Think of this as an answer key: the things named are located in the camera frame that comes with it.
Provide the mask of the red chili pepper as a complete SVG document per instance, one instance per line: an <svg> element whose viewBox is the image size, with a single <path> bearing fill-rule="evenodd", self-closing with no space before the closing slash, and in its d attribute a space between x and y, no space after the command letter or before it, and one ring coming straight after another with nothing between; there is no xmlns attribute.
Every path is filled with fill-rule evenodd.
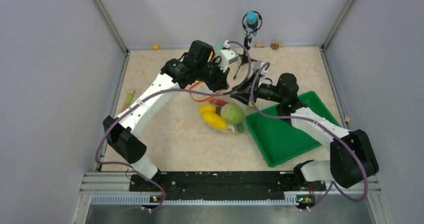
<svg viewBox="0 0 424 224"><path fill-rule="evenodd" d="M208 102L209 102L210 104L213 104L213 105L216 105L216 106L219 106L219 107L223 107L223 106L225 106L226 104L228 104L228 103L229 103L229 102L228 102L228 101L226 101L226 100L217 99L217 98L210 99Z"/></svg>

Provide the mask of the green cabbage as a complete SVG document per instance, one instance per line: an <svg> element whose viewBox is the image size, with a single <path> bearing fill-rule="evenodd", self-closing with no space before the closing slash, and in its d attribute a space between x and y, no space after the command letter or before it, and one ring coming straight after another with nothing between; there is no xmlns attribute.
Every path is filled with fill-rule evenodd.
<svg viewBox="0 0 424 224"><path fill-rule="evenodd" d="M220 116L227 124L236 125L242 122L245 114L239 105L228 103L221 108Z"/></svg>

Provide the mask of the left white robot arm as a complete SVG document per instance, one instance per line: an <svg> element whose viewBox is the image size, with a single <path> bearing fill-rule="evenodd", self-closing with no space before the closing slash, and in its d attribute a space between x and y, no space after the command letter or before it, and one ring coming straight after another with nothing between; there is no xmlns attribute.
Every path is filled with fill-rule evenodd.
<svg viewBox="0 0 424 224"><path fill-rule="evenodd" d="M141 183L147 190L157 189L161 181L158 167L148 157L147 147L138 136L165 103L177 92L188 91L187 86L194 82L204 82L211 96L226 90L229 65L237 60L229 46L225 43L221 50L214 52L211 45L193 41L180 58L164 64L153 83L125 111L104 119L105 134L101 143L106 142L125 160L124 165L142 175Z"/></svg>

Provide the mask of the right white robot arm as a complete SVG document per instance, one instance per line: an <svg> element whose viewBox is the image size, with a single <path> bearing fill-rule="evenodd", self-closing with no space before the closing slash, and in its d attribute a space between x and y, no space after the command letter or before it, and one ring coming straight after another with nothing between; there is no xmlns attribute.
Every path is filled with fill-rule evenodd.
<svg viewBox="0 0 424 224"><path fill-rule="evenodd" d="M368 135L361 129L352 131L339 127L316 114L298 97L299 86L294 74L281 74L276 85L261 83L262 79L263 76L259 76L256 81L255 76L251 76L230 97L244 104L258 98L276 102L278 116L287 116L286 123L306 133L330 153L329 160L313 160L297 166L300 172L293 176L296 188L306 190L314 181L321 180L349 188L379 172Z"/></svg>

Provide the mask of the clear zip bag orange zipper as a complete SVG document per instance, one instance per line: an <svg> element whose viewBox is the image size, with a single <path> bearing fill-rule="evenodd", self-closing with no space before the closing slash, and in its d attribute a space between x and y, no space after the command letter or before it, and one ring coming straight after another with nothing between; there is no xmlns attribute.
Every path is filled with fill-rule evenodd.
<svg viewBox="0 0 424 224"><path fill-rule="evenodd" d="M203 122L217 131L225 133L245 132L245 108L229 96L204 96L190 93L191 99L199 105Z"/></svg>

